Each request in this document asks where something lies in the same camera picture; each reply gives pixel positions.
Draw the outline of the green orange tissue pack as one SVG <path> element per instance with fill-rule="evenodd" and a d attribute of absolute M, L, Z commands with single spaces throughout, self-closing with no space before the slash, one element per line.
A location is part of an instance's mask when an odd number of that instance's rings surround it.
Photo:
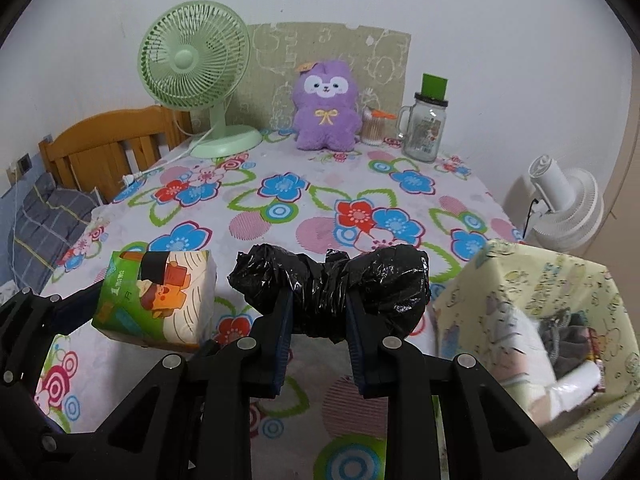
<path fill-rule="evenodd" d="M 91 324 L 128 344 L 194 352 L 213 335 L 216 281 L 207 250 L 113 252 Z"/>

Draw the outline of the white plastic tissue pack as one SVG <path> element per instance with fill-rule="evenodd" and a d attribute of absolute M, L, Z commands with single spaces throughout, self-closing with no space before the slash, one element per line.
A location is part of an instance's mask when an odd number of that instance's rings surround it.
<path fill-rule="evenodd" d="M 585 361 L 550 387 L 550 396 L 562 412 L 585 402 L 601 385 L 601 371 L 596 362 Z"/>

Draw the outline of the black plastic bag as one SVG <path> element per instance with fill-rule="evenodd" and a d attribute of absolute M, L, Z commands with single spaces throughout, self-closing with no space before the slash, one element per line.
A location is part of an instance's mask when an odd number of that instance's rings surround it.
<path fill-rule="evenodd" d="M 228 276 L 232 288 L 260 314 L 269 316 L 282 294 L 294 296 L 293 332 L 346 338 L 346 306 L 357 297 L 367 315 L 380 316 L 390 332 L 409 336 L 431 298 L 428 255 L 406 244 L 375 249 L 354 258 L 330 250 L 314 261 L 269 244 L 240 252 Z"/>

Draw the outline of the dark drawstring pouch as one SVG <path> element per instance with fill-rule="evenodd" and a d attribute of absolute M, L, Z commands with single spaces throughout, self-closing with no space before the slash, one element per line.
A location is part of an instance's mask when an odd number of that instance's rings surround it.
<path fill-rule="evenodd" d="M 538 334 L 558 379 L 585 362 L 589 356 L 588 327 L 579 313 L 563 309 L 542 318 L 538 324 Z"/>

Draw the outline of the white cloth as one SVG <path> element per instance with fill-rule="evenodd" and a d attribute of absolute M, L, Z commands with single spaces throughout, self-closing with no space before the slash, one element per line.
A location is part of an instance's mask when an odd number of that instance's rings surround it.
<path fill-rule="evenodd" d="M 536 324 L 522 310 L 512 309 L 506 328 L 494 376 L 536 425 L 547 425 L 558 414 L 552 408 L 556 376 L 548 352 Z"/>

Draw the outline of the yellow cartoon tissue pack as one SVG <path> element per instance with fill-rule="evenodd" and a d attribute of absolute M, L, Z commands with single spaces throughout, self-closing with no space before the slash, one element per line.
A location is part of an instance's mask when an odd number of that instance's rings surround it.
<path fill-rule="evenodd" d="M 604 368 L 604 363 L 603 363 L 603 360 L 602 360 L 602 354 L 601 354 L 601 348 L 600 348 L 600 339 L 598 337 L 597 332 L 591 327 L 588 328 L 588 337 L 589 337 L 589 345 L 590 345 L 590 351 L 589 351 L 589 354 L 588 354 L 588 360 L 592 361 L 594 364 L 596 364 L 597 368 L 599 370 L 599 382 L 594 387 L 594 391 L 596 393 L 604 393 L 605 390 L 606 390 L 605 368 Z"/>

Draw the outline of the grey plaid bedding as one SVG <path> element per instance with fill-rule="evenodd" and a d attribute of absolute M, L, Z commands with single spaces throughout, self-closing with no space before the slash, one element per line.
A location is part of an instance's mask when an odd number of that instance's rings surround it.
<path fill-rule="evenodd" d="M 67 260 L 80 261 L 73 247 L 99 204 L 96 194 L 61 188 L 48 172 L 30 185 L 14 208 L 6 250 L 17 287 L 41 292 L 56 269 L 67 269 Z"/>

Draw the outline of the floral tablecloth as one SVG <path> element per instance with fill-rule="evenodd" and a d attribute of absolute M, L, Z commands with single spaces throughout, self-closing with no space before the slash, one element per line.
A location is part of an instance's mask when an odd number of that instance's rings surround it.
<path fill-rule="evenodd" d="M 94 214 L 44 292 L 64 297 L 102 280 L 120 250 L 206 250 L 217 266 L 209 333 L 232 344 L 257 313 L 228 276 L 256 244 L 316 260 L 331 249 L 356 256 L 410 244 L 427 253 L 437 294 L 488 240 L 519 236 L 457 156 L 421 164 L 396 140 L 303 152 L 271 131 L 249 152 L 185 157 L 125 188 Z M 295 337 L 280 396 L 250 402 L 248 414 L 257 479 L 383 477 L 386 403 L 359 395 L 344 344 Z"/>

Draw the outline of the yellow cartoon storage box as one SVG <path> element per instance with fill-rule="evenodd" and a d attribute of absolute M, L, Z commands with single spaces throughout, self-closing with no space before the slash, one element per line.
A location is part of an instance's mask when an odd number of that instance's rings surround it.
<path fill-rule="evenodd" d="M 542 318 L 568 309 L 598 334 L 605 392 L 593 393 L 568 412 L 551 399 L 558 414 L 547 425 L 537 425 L 577 468 L 639 400 L 639 345 L 623 298 L 600 263 L 491 240 L 435 300 L 439 356 L 451 360 L 469 353 L 495 378 L 513 308 L 522 310 L 537 330 Z"/>

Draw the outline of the white standing fan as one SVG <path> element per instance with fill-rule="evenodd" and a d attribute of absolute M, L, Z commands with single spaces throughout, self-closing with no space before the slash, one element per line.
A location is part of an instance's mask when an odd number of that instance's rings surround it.
<path fill-rule="evenodd" d="M 513 183 L 503 209 L 523 242 L 580 256 L 600 229 L 604 199 L 589 171 L 542 154 Z"/>

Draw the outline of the glass mason jar mug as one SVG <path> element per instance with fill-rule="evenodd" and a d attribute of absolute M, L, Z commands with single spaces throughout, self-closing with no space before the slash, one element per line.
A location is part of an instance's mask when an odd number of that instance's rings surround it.
<path fill-rule="evenodd" d="M 416 92 L 414 104 L 399 110 L 398 138 L 405 155 L 430 164 L 437 158 L 447 117 L 448 102 Z"/>

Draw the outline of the toothpick jar orange lid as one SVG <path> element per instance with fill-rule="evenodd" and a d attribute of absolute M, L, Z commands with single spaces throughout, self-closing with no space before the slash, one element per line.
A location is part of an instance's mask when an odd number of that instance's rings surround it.
<path fill-rule="evenodd" d="M 362 111 L 360 141 L 368 145 L 381 145 L 386 136 L 386 126 L 396 122 L 396 119 L 395 114 L 365 107 Z"/>

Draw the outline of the green desk fan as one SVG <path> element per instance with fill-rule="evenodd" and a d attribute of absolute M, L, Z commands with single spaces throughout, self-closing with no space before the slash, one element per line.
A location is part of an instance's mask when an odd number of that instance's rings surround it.
<path fill-rule="evenodd" d="M 241 154 L 262 142 L 260 132 L 226 122 L 226 109 L 250 62 L 250 36 L 239 14 L 209 0 L 163 13 L 146 31 L 138 53 L 145 90 L 171 110 L 206 110 L 209 129 L 190 142 L 197 158 Z"/>

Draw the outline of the purple plush toy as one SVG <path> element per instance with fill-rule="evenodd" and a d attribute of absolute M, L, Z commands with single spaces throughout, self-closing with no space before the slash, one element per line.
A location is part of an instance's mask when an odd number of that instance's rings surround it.
<path fill-rule="evenodd" d="M 358 86 L 342 60 L 309 63 L 299 71 L 292 100 L 296 148 L 350 152 L 362 127 Z"/>

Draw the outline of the beige patterned board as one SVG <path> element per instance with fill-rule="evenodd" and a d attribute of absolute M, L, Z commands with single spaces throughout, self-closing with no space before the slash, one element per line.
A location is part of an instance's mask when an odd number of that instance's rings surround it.
<path fill-rule="evenodd" d="M 359 88 L 357 106 L 394 112 L 402 104 L 411 36 L 386 28 L 338 23 L 250 25 L 252 54 L 227 107 L 231 125 L 292 127 L 298 69 L 339 58 Z"/>

